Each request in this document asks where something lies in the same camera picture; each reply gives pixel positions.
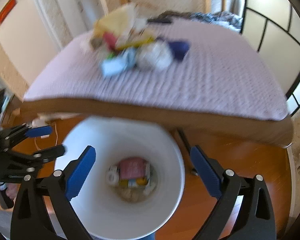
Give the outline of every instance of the pile of trash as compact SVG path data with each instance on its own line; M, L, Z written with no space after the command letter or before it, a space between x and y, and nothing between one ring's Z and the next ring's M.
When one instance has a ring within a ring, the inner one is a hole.
M106 182L127 202L146 200L158 182L155 170L140 157L131 157L113 165L106 173Z
M169 41L154 35L148 28L149 20L137 18L135 7L133 3L126 4L98 20L89 47L82 46L101 54L100 68L105 77L134 66L167 69L173 60L182 61L190 48L185 40Z

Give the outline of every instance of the pink sponge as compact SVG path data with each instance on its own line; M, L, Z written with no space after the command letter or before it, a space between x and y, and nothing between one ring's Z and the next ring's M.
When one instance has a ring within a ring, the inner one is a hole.
M145 160L140 157L132 157L119 162L120 179L138 179L146 174Z

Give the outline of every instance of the lavender blanket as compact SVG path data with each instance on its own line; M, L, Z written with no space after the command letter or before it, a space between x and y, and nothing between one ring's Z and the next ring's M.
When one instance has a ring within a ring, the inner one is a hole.
M151 28L166 38L190 41L183 62L174 62L163 72L134 68L104 78L98 51L85 54L80 47L86 33L46 66L24 100L93 98L276 121L288 115L279 84L242 36L220 26L182 19Z

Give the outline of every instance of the black handle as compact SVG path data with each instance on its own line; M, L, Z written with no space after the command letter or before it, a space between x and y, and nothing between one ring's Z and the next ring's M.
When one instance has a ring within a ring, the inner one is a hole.
M0 190L0 206L2 209L13 208L14 202L6 195L7 188Z

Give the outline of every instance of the bucket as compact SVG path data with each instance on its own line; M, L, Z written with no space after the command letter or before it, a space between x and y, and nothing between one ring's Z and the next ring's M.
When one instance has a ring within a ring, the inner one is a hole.
M67 135L66 154L56 160L63 170L86 146L96 150L94 163L71 205L87 231L101 239L139 239L163 226L175 212L185 184L180 150L160 126L122 119L89 117ZM106 171L128 157L141 157L158 176L145 201L128 203L106 184Z

